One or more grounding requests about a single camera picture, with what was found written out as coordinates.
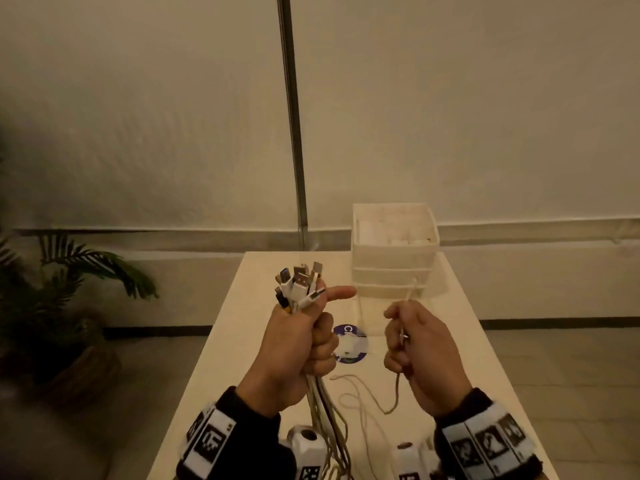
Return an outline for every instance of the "white backdrop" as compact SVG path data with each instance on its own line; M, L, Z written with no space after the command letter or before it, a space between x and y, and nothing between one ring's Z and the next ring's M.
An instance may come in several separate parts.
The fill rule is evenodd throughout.
M640 214L640 0L292 0L310 228Z
M276 0L3 0L15 226L295 229Z

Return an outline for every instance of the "right hand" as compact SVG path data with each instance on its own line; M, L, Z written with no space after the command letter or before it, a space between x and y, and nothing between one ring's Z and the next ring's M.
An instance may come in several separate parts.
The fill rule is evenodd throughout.
M431 416L456 409L471 392L460 353L447 326L415 300L396 301L384 313L385 367L404 373L420 407ZM401 340L401 333L409 339Z

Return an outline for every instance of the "wristband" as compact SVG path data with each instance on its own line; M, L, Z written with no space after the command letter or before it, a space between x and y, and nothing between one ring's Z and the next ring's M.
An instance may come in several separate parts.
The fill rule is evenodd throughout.
M454 411L436 418L434 446L446 475L466 480L534 480L542 462L513 416L475 388Z

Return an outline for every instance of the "left hand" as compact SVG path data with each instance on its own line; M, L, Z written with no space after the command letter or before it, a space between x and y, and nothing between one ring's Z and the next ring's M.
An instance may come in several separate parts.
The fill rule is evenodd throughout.
M324 287L318 280L318 289ZM304 310L286 313L276 305L264 331L260 350L236 394L252 410L273 417L307 395L306 375L322 377L335 368L333 316L329 301L356 295L353 286L334 286Z

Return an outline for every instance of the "circular label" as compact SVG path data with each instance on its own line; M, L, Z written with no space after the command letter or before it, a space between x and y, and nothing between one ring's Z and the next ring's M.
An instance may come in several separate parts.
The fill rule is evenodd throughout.
M362 330L356 325L338 325L333 332L340 338L340 344L335 350L335 357L341 363L356 363L364 359L367 354L369 341Z

